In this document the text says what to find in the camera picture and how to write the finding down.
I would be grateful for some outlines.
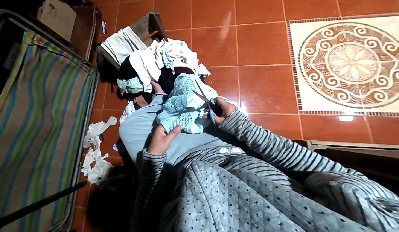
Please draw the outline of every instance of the light blue fabric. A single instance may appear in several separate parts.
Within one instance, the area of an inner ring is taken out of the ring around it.
[[[167,132],[180,125],[186,133],[197,134],[208,126],[209,121],[202,118],[206,113],[204,109],[207,104],[193,92],[200,92],[195,80],[200,84],[207,99],[218,97],[217,91],[202,83],[196,75],[180,74],[175,79],[174,89],[157,117],[158,124],[164,126]]]
[[[181,45],[181,46],[183,46],[184,44],[185,44],[184,41],[180,41],[179,42],[179,45]],[[162,61],[164,62],[165,67],[171,69],[172,70],[172,74],[175,74],[174,65],[173,65],[175,60],[171,60],[171,58],[169,57],[169,55],[168,55],[169,49],[170,49],[170,47],[165,47],[162,50]]]
[[[143,83],[138,77],[134,77],[128,80],[117,79],[117,84],[120,88],[121,94],[124,94],[124,92],[139,93],[144,90]]]

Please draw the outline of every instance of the pile of clothes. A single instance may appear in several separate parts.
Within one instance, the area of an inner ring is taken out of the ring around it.
[[[211,74],[203,64],[198,64],[197,53],[191,51],[185,41],[170,38],[160,42],[154,40],[146,47],[129,27],[113,38],[116,41],[109,37],[102,45],[112,49],[109,53],[120,64],[117,84],[121,94],[152,94],[151,81],[155,81],[169,94],[157,122],[167,132],[180,125],[186,133],[201,133],[209,122],[202,118],[207,104],[195,95],[194,91],[200,92],[196,83],[200,84],[206,98],[215,98],[218,94],[205,84],[204,77]],[[129,102],[120,124],[136,110],[134,103]]]
[[[121,93],[152,92],[151,81],[169,79],[180,73],[209,76],[203,64],[198,65],[197,53],[181,40],[153,41],[145,50],[136,50],[121,63],[117,79]]]

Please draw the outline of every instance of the black cloth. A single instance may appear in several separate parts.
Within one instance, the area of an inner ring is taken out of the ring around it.
[[[161,86],[162,90],[166,93],[169,94],[173,89],[174,89],[174,82],[175,79],[177,78],[176,74],[172,74],[172,70],[166,67],[163,67],[161,69],[161,75],[160,78],[158,79],[158,84]],[[120,67],[120,80],[129,80],[134,77],[138,77],[138,74],[136,73],[135,69],[132,67],[131,63],[129,62],[129,56],[125,58],[124,62],[121,64]],[[204,77],[200,77],[201,81],[205,83]],[[150,95],[148,99],[152,101],[152,93],[147,93]]]

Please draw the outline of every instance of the right hand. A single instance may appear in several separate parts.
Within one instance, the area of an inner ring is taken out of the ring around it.
[[[223,114],[221,115],[221,117],[214,115],[215,124],[217,125],[223,123],[223,121],[234,112],[235,108],[237,108],[234,104],[225,101],[221,97],[216,97],[214,99],[214,103],[215,105],[221,107],[221,109],[223,110]],[[202,117],[209,119],[209,113],[204,114]]]

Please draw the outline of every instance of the left hand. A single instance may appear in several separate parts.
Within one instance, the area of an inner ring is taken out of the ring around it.
[[[181,129],[182,127],[178,125],[169,134],[166,134],[164,127],[159,125],[152,136],[147,152],[151,154],[164,154],[169,146],[171,146],[172,140],[181,132]]]

